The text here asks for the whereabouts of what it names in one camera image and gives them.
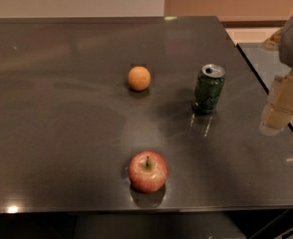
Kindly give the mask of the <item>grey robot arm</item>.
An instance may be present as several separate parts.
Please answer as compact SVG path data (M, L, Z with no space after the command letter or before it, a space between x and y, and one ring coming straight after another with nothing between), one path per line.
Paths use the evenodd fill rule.
M293 15L285 23L278 45L279 60L291 71L285 77L276 76L269 90L259 125L265 135L275 135L293 120Z

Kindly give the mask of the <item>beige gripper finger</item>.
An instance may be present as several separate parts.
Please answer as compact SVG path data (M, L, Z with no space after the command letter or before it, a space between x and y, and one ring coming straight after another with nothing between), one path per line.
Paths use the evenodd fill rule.
M279 84L274 95L268 94L259 130L265 135L276 135L293 119L293 69Z

